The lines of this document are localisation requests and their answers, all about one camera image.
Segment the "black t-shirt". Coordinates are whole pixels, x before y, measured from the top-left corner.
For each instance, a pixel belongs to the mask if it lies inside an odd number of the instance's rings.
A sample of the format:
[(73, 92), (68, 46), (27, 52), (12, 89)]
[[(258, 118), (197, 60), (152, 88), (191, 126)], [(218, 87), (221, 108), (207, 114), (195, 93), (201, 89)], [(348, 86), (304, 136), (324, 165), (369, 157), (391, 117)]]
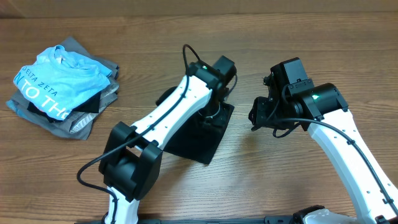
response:
[(220, 102), (220, 111), (212, 118), (199, 112), (187, 119), (171, 137), (164, 151), (173, 155), (210, 164), (225, 134), (234, 106)]

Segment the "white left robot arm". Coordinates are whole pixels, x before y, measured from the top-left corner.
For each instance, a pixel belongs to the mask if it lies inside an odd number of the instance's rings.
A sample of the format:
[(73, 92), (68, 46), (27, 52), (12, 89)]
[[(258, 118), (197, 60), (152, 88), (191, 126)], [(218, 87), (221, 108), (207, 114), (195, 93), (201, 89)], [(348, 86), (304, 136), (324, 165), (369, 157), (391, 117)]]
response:
[(109, 194), (102, 223), (137, 223), (137, 209), (155, 184), (164, 152), (209, 164), (225, 134), (234, 107), (225, 103), (227, 84), (236, 76), (225, 56), (212, 66), (199, 60), (166, 91), (157, 107), (128, 126), (112, 129), (99, 164)]

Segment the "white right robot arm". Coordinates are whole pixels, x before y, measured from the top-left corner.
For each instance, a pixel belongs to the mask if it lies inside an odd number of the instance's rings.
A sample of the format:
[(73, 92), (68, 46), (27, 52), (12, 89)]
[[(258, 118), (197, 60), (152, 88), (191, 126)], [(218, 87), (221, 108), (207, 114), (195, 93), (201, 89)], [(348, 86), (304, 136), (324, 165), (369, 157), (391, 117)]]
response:
[(268, 96), (257, 97), (248, 115), (252, 130), (283, 130), (286, 137), (301, 127), (332, 163), (356, 212), (349, 217), (314, 205), (295, 212), (291, 223), (397, 223), (397, 187), (362, 139), (339, 89), (315, 86), (298, 57), (274, 65), (264, 85)]

